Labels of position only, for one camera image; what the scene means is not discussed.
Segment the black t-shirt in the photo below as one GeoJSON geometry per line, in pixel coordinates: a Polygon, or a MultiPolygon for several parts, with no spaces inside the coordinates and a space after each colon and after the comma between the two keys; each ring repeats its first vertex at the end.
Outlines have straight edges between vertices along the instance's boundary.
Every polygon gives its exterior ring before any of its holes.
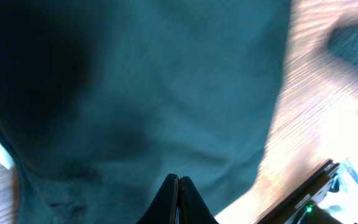
{"type": "Polygon", "coordinates": [[[168,174],[213,214],[254,184],[290,0],[0,1],[17,223],[135,223],[168,174]]]}

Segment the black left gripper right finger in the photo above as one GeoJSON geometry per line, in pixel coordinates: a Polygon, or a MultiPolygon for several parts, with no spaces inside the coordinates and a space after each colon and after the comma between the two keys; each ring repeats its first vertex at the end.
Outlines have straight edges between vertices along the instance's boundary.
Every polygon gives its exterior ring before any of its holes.
{"type": "Polygon", "coordinates": [[[182,177],[179,181],[178,223],[218,224],[189,177],[182,177]]]}

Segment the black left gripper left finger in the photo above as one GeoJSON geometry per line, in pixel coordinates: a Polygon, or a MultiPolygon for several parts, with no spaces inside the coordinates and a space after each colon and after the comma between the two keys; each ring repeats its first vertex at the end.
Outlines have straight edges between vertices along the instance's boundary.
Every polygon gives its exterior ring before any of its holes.
{"type": "Polygon", "coordinates": [[[137,224],[175,224],[179,177],[168,174],[147,211],[137,224]]]}

